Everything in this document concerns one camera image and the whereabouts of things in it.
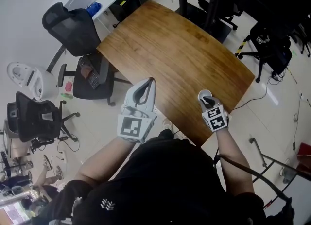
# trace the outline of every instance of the black shirt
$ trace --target black shirt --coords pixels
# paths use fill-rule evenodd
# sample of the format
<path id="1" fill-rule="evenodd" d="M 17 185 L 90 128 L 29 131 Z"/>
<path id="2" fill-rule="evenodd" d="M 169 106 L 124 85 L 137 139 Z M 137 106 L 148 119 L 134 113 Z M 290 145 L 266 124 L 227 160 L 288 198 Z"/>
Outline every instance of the black shirt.
<path id="1" fill-rule="evenodd" d="M 76 225 L 242 225 L 262 224 L 265 219 L 263 200 L 252 193 L 235 197 L 226 193 L 212 159 L 187 140 L 151 140 L 141 145 L 115 179 L 93 190 L 83 181 L 69 182 L 40 216 L 68 217 L 74 195 L 84 199 L 73 212 Z"/>

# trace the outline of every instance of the mesh chair back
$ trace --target mesh chair back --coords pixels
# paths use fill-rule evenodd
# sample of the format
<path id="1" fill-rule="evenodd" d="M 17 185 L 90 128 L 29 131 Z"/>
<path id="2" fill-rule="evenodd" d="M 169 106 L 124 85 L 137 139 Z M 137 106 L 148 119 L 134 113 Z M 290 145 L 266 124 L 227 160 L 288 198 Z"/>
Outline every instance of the mesh chair back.
<path id="1" fill-rule="evenodd" d="M 8 105 L 8 121 L 16 119 L 19 139 L 28 142 L 34 138 L 51 140 L 59 136 L 62 116 L 57 107 L 50 101 L 37 103 L 21 92 L 16 93 L 16 110 Z"/>
<path id="2" fill-rule="evenodd" d="M 101 41 L 87 10 L 75 9 L 69 12 L 59 2 L 46 11 L 42 24 L 73 56 L 97 52 L 96 47 Z"/>

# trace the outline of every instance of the wood grain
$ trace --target wood grain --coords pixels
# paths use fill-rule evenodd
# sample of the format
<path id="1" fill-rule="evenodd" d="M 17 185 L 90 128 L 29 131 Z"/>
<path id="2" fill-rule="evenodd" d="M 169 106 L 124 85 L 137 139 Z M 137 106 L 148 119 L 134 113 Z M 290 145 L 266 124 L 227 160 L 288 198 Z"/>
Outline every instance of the wood grain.
<path id="1" fill-rule="evenodd" d="M 202 119 L 198 93 L 210 90 L 231 112 L 254 79 L 216 39 L 151 0 L 98 50 L 133 84 L 154 77 L 155 106 L 198 146 L 212 134 Z"/>

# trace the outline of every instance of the forearm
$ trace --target forearm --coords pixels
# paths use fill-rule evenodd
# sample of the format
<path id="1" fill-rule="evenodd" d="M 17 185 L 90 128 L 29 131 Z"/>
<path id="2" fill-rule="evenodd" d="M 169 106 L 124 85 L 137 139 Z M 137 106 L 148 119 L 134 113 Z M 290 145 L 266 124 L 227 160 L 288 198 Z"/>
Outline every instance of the forearm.
<path id="1" fill-rule="evenodd" d="M 249 168 L 249 164 L 227 128 L 216 131 L 219 153 Z M 254 192 L 252 176 L 221 159 L 227 191 L 233 195 Z"/>
<path id="2" fill-rule="evenodd" d="M 119 169 L 135 144 L 119 137 L 90 157 L 79 169 L 75 179 L 91 185 L 108 181 Z"/>

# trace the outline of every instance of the white wall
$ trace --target white wall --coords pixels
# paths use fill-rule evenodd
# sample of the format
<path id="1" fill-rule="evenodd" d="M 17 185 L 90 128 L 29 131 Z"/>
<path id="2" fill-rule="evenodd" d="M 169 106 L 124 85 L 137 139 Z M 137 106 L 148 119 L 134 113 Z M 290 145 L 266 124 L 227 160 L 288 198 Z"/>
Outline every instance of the white wall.
<path id="1" fill-rule="evenodd" d="M 42 16 L 53 0 L 0 0 L 0 128 L 8 102 L 17 91 L 25 92 L 9 80 L 9 62 L 28 62 L 45 69 L 61 44 L 42 27 Z"/>

